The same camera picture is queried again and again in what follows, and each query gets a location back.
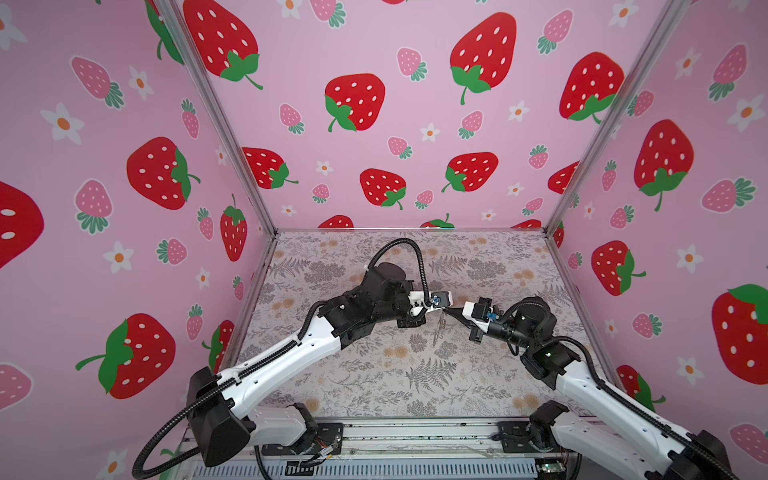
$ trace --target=floral patterned mat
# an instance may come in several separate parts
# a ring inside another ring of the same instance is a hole
[[[419,244],[429,288],[451,290],[454,304],[487,296],[506,308],[538,294],[558,318],[556,334],[588,343],[538,232],[282,233],[239,361],[298,329],[315,301],[358,285],[373,254],[398,237]],[[419,278],[406,245],[382,261],[401,266],[409,279]],[[447,316],[439,329],[439,318],[430,313],[416,329],[380,323],[370,336],[282,384],[264,404],[303,402],[315,416],[522,416],[556,399],[589,415],[531,378],[504,343],[470,342],[466,327]]]

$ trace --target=strawberry print wallpaper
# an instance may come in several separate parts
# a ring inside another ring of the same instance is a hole
[[[39,6],[0,3],[0,477],[130,478],[267,237],[154,3]]]
[[[690,6],[559,250],[627,393],[723,440],[741,478],[768,478],[765,18]]]
[[[665,4],[175,1],[279,228],[546,223]]]

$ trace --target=pink strawberry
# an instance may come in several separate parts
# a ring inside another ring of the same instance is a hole
[[[427,75],[427,64],[422,61],[422,54],[412,48],[400,48],[397,51],[397,65],[400,73],[410,77],[411,81],[421,81]]]
[[[538,53],[549,55],[549,52],[558,47],[558,43],[565,40],[571,30],[574,21],[574,13],[571,10],[563,10],[544,26],[544,36],[538,39]]]
[[[185,98],[181,102],[181,121],[184,122],[184,126],[187,127],[187,131],[190,137],[197,138],[197,134],[200,132],[200,122],[197,120],[196,111],[192,106],[192,102],[189,98]]]
[[[768,432],[743,423],[730,430],[730,439],[750,457],[768,465]]]
[[[701,199],[701,206],[719,214],[730,212],[733,207],[743,207],[755,196],[757,187],[751,180],[740,178],[735,182],[730,178],[721,180],[710,188]]]
[[[192,306],[187,319],[187,337],[193,342],[203,329],[203,307],[196,303]]]
[[[459,128],[458,135],[464,140],[469,140],[475,136],[475,132],[480,130],[481,126],[482,112],[480,110],[473,111],[462,120],[462,127]]]
[[[80,210],[77,219],[83,231],[95,235],[109,227],[107,217],[112,215],[112,200],[100,181],[87,180],[74,196],[74,205]]]
[[[328,191],[328,186],[325,184],[320,184],[312,189],[312,200],[317,204],[322,205],[327,202],[330,195],[331,193]]]
[[[547,153],[547,148],[544,145],[536,145],[536,147],[531,149],[531,153],[529,155],[531,155],[531,158],[528,159],[528,164],[530,164],[536,170],[544,168],[547,160],[549,160],[549,154]]]
[[[616,181],[616,161],[611,158],[605,165],[603,173],[603,191],[609,191]]]
[[[526,217],[533,215],[533,213],[541,208],[541,205],[544,204],[544,199],[539,197],[535,198],[534,200],[531,200],[530,202],[525,204],[525,208],[523,209],[523,215]]]
[[[424,210],[429,206],[429,204],[432,203],[432,200],[435,198],[435,195],[432,193],[431,190],[424,190],[416,197],[416,208],[419,210]]]
[[[243,279],[241,279],[239,276],[236,276],[235,280],[232,281],[232,288],[235,289],[235,298],[242,300],[243,292],[245,291],[245,284],[243,284]]]
[[[341,28],[344,25],[344,5],[336,0],[310,0],[315,16],[321,22],[328,22],[331,28]]]
[[[214,219],[208,214],[208,210],[200,208],[197,211],[197,221],[200,222],[200,233],[206,240],[214,238]]]
[[[627,108],[627,115],[630,117],[640,117],[654,103],[654,94],[648,90],[643,90],[639,95],[635,95]]]
[[[581,252],[573,252],[568,258],[568,266],[573,270],[578,270],[581,266]]]
[[[397,155],[402,159],[410,158],[413,155],[413,150],[408,146],[408,142],[402,138],[390,137],[386,144],[392,155]]]
[[[107,71],[87,58],[75,55],[71,59],[72,71],[78,76],[85,90],[93,98],[103,100],[108,107],[120,110],[125,102],[123,101],[123,92],[120,91],[120,85],[110,82]]]
[[[634,219],[634,208],[631,205],[624,205],[616,209],[613,215],[611,215],[611,226],[613,228],[625,228],[627,223],[632,223]]]
[[[304,124],[301,123],[301,114],[288,104],[280,105],[280,121],[288,127],[288,131],[294,135],[304,132]]]
[[[662,325],[663,323],[659,321],[659,317],[655,316],[653,313],[649,313],[648,315],[641,313],[632,320],[632,328],[634,328],[634,331],[640,333],[641,336],[644,336],[647,339],[661,335]]]
[[[170,263],[171,265],[178,265],[187,258],[187,248],[179,240],[171,238],[170,240],[163,239],[157,245],[157,259],[163,263]]]
[[[0,412],[27,398],[34,384],[24,370],[13,363],[0,362]]]
[[[710,100],[718,101],[728,96],[736,85],[733,83],[741,78],[746,71],[746,45],[739,43],[730,49],[720,61],[712,74],[714,83],[710,85]]]

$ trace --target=metal grille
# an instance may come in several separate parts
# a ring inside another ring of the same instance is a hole
[[[315,468],[314,475],[291,475],[286,460],[265,460],[266,472],[274,480],[337,480],[365,478],[366,480],[438,480],[440,478],[537,478],[532,458],[398,458],[334,460],[329,459]],[[193,480],[253,480],[262,478],[256,461],[230,460],[217,467],[200,462],[194,469]]]

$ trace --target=black cable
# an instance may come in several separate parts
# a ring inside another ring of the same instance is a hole
[[[590,375],[592,375],[592,379],[598,385],[598,388],[600,388],[601,390],[604,390],[612,399],[616,400],[621,405],[627,407],[627,409],[632,411],[635,415],[639,416],[646,422],[650,423],[657,429],[661,430],[662,433],[672,438],[676,442],[680,443],[683,447],[689,448],[697,455],[703,457],[708,463],[710,463],[714,468],[719,470],[727,478],[730,478],[731,480],[739,480],[739,477],[737,477],[728,467],[726,467],[720,460],[713,457],[709,452],[702,449],[698,445],[693,444],[690,440],[686,439],[679,433],[675,432],[672,429],[672,427],[670,427],[669,425],[665,425],[662,422],[659,422],[658,420],[656,420],[653,416],[648,415],[642,409],[638,408],[634,403],[628,401],[619,393],[617,393],[615,390],[613,390],[610,386],[608,386],[608,384],[606,384],[606,382],[598,375],[598,371],[594,367],[592,355],[587,350],[587,347],[582,345],[581,342],[572,339],[570,336],[553,336],[552,338],[544,342],[543,346],[550,346],[557,342],[570,343],[578,347],[579,350],[581,350],[581,352],[584,354],[584,360],[586,360],[587,362],[587,368],[589,369],[589,373]]]

